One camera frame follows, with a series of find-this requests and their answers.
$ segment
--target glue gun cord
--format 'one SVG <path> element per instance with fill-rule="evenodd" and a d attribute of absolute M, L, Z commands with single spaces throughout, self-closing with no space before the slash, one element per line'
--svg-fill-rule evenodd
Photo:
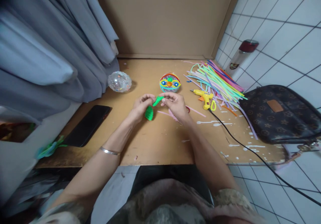
<path fill-rule="evenodd" d="M 250 150 L 251 152 L 253 152 L 281 181 L 283 181 L 285 184 L 287 184 L 289 187 L 291 187 L 293 190 L 295 190 L 296 192 L 300 193 L 302 196 L 308 198 L 309 200 L 313 201 L 314 203 L 316 203 L 317 205 L 321 206 L 321 203 L 316 201 L 315 199 L 309 197 L 307 194 L 303 193 L 302 191 L 298 190 L 297 188 L 293 187 L 292 185 L 290 185 L 289 183 L 287 183 L 285 180 L 283 180 L 271 167 L 268 163 L 266 163 L 257 153 L 255 153 L 253 150 L 251 150 L 250 148 L 246 147 L 245 145 L 243 145 L 241 142 L 239 142 L 237 139 L 234 138 L 234 136 L 230 133 L 230 131 L 227 129 L 227 127 L 223 124 L 223 122 L 210 110 L 208 109 L 209 112 L 214 115 L 214 117 L 216 119 L 218 119 L 218 121 L 224 126 L 224 128 L 226 129 L 226 131 L 230 134 L 230 136 L 240 145 L 244 146 L 246 149 Z"/>

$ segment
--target wooden table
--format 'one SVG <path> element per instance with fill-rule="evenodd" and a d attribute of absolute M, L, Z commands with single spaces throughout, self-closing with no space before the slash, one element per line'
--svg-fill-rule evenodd
<path fill-rule="evenodd" d="M 197 87 L 193 83 L 187 83 L 183 74 L 190 70 L 191 63 L 185 63 L 183 60 L 121 59 L 119 65 L 120 70 L 132 79 L 131 90 L 127 93 L 117 93 L 108 88 L 100 99 L 82 104 L 61 132 L 65 136 L 68 135 L 94 105 L 112 107 L 109 116 L 88 144 L 82 148 L 73 146 L 58 148 L 52 156 L 41 159 L 36 168 L 83 166 L 127 116 L 138 96 L 145 93 L 154 95 L 161 93 L 159 79 L 168 72 L 173 72 L 180 78 L 182 85 L 178 93 L 184 96 L 186 105 L 206 115 L 203 117 L 193 111 L 190 112 L 195 122 L 202 122 L 198 124 L 200 131 L 218 153 L 223 153 L 221 157 L 226 163 L 260 161 L 252 152 L 243 150 L 243 147 L 228 135 L 223 126 L 216 126 L 217 120 L 208 111 L 203 110 L 203 102 L 198 100 L 199 96 L 190 92 L 190 89 Z M 120 165 L 194 163 L 191 144 L 184 127 L 171 117 L 158 113 L 157 110 L 168 113 L 168 108 L 161 107 L 159 104 L 154 108 L 152 121 L 144 118 L 129 138 L 122 152 Z M 256 149 L 266 161 L 278 162 L 285 159 L 284 149 L 281 146 L 265 144 L 250 135 L 251 129 L 239 110 L 236 111 L 237 117 L 226 109 L 217 108 L 215 114 L 227 124 L 226 126 L 237 140 L 245 145 L 254 146 L 251 148 Z"/>

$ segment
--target bundle of pipe cleaners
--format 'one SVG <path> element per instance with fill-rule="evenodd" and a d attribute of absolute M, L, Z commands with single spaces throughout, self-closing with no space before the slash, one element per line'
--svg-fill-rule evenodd
<path fill-rule="evenodd" d="M 224 107 L 237 116 L 234 112 L 236 111 L 235 107 L 238 108 L 247 119 L 255 139 L 257 139 L 251 122 L 238 103 L 240 99 L 247 99 L 244 97 L 244 94 L 242 94 L 244 89 L 241 86 L 218 68 L 212 60 L 208 60 L 206 64 L 203 61 L 201 63 L 195 63 L 187 73 L 189 73 L 189 75 L 184 76 L 196 84 L 201 90 L 214 94 L 211 110 L 214 111 L 216 106 L 218 106 L 220 110 L 222 109 L 221 107 Z"/>

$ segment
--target black phone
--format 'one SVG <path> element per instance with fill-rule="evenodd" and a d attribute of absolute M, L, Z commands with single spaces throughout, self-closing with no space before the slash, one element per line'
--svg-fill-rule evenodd
<path fill-rule="evenodd" d="M 95 105 L 66 137 L 63 144 L 84 147 L 103 123 L 111 108 Z"/>

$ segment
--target red bottle cap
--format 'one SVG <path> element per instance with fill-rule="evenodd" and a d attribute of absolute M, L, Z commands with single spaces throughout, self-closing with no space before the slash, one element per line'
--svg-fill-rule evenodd
<path fill-rule="evenodd" d="M 241 46 L 238 49 L 243 52 L 254 52 L 257 46 L 258 46 L 258 41 L 247 39 L 242 42 Z"/>

